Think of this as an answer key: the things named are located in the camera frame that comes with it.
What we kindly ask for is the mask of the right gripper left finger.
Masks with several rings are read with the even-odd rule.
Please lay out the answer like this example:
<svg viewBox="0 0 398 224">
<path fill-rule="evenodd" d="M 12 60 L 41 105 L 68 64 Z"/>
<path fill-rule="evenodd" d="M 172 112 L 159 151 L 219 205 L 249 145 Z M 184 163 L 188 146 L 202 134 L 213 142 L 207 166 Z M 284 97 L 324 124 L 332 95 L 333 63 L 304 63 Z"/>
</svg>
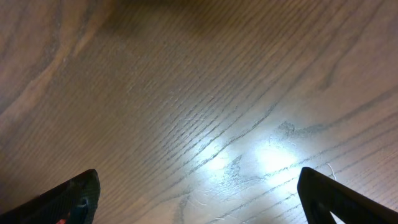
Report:
<svg viewBox="0 0 398 224">
<path fill-rule="evenodd" d="M 1 214 L 1 223 L 92 224 L 100 192 L 98 173 L 89 169 Z"/>
</svg>

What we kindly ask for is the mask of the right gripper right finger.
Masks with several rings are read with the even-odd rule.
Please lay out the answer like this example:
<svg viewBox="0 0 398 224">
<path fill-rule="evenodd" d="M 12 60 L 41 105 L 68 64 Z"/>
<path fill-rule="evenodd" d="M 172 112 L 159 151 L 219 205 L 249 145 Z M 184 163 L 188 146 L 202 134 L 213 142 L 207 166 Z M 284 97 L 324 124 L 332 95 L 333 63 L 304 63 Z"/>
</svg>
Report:
<svg viewBox="0 0 398 224">
<path fill-rule="evenodd" d="M 397 223 L 397 212 L 310 167 L 302 168 L 297 191 L 309 223 Z"/>
</svg>

